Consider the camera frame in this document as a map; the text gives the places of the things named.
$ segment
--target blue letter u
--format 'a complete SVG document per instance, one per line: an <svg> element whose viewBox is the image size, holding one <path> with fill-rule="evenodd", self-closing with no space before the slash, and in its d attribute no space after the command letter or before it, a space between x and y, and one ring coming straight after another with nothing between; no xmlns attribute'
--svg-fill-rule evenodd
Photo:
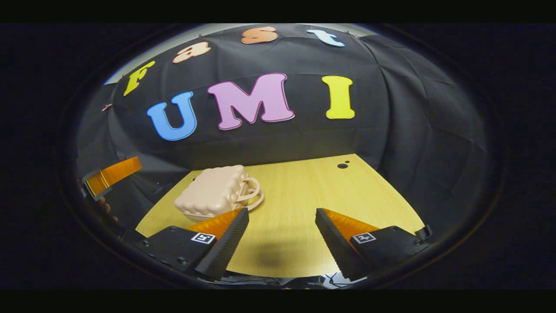
<svg viewBox="0 0 556 313"><path fill-rule="evenodd" d="M168 123L168 118L164 112L166 103L155 104L147 110L147 115L152 118L152 122L160 137L172 141L180 140L188 137L195 131L197 119L191 107L191 97L193 97L193 92L188 91L172 98L172 103L177 104L183 118L183 125L180 128L172 128L170 123Z"/></svg>

